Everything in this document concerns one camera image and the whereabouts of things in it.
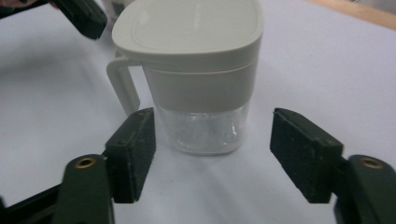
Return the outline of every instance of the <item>metal rivet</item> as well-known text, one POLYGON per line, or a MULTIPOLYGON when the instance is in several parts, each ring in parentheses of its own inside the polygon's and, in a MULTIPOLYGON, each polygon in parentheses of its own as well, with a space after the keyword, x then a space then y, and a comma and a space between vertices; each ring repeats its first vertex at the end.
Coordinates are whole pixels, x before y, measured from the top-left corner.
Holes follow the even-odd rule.
POLYGON ((362 158, 361 163, 363 163, 363 165, 373 168, 373 169, 382 169, 384 167, 384 165, 382 165, 382 163, 380 161, 374 160, 371 158, 362 158))
POLYGON ((96 163, 96 159, 94 158, 84 158, 76 163, 76 168, 78 169, 88 168, 90 166, 93 166, 95 163, 96 163))

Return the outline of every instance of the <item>pitcher handle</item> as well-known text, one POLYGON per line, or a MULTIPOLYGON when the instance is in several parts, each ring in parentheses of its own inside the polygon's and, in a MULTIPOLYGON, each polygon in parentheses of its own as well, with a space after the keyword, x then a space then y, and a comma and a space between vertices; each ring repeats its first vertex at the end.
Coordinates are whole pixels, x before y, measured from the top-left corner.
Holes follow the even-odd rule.
POLYGON ((110 62, 106 68, 107 76, 127 116, 137 111, 140 106, 140 99, 137 95, 128 66, 139 65, 141 65, 140 62, 119 57, 110 62))

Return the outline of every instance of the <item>white pitcher lid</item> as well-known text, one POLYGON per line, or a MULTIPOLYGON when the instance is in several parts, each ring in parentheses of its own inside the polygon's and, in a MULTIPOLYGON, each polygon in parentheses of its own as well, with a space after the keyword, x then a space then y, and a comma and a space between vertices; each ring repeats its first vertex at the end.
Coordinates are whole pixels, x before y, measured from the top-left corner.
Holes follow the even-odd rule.
POLYGON ((259 54, 257 0, 136 0, 123 10, 113 41, 126 57, 171 71, 222 71, 259 54))

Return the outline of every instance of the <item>white table surface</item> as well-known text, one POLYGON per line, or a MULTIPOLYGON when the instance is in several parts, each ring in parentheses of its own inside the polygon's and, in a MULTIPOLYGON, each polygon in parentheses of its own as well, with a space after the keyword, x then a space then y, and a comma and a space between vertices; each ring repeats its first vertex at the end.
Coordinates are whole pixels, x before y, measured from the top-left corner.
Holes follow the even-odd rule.
MULTIPOLYGON (((305 1, 262 0, 265 32, 247 138, 235 152, 157 152, 138 203, 116 223, 333 224, 331 204, 309 204, 269 149, 273 110, 314 121, 345 144, 396 167, 396 32, 305 1)), ((61 182, 72 159, 100 154, 126 119, 106 77, 114 46, 80 35, 50 6, 0 20, 0 195, 12 205, 61 182)), ((131 68, 141 108, 153 106, 131 68)))

